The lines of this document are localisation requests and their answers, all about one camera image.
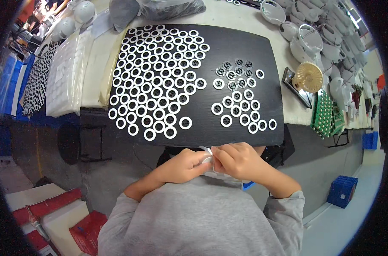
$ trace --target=sleeve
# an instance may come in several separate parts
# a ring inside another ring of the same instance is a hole
[[[302,248],[304,204],[302,191],[297,191],[288,198],[268,197],[263,210],[286,255],[299,255]]]
[[[115,207],[97,237],[99,256],[124,254],[124,237],[139,202],[124,193],[117,198]]]

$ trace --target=hand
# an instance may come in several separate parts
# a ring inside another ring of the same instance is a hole
[[[259,149],[261,153],[245,142],[211,147],[214,170],[239,180],[254,181],[266,164],[260,157],[265,148]]]
[[[159,182],[184,183],[200,176],[212,167],[212,163],[201,162],[210,156],[205,151],[194,152],[188,148],[157,167],[152,175]]]

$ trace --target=person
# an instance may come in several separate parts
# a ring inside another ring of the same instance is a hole
[[[242,183],[201,175],[212,168],[201,163],[207,152],[184,149],[118,197],[98,236],[99,256],[298,255],[305,202],[300,185],[247,143],[211,151],[216,172],[269,190],[263,212]]]

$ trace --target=beige fan blade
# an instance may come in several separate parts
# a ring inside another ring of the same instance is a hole
[[[306,92],[316,93],[322,88],[322,71],[311,62],[301,63],[292,78],[292,84],[296,90],[304,89]]]

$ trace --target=white plastic part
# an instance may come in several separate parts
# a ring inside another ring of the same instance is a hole
[[[182,125],[182,122],[183,122],[184,120],[187,120],[187,121],[188,121],[188,126],[183,126],[183,125]],[[181,117],[181,119],[180,119],[180,121],[179,121],[180,128],[183,129],[183,130],[188,130],[188,129],[190,129],[191,126],[192,126],[192,124],[193,124],[193,122],[192,122],[191,118],[189,118],[188,116]]]

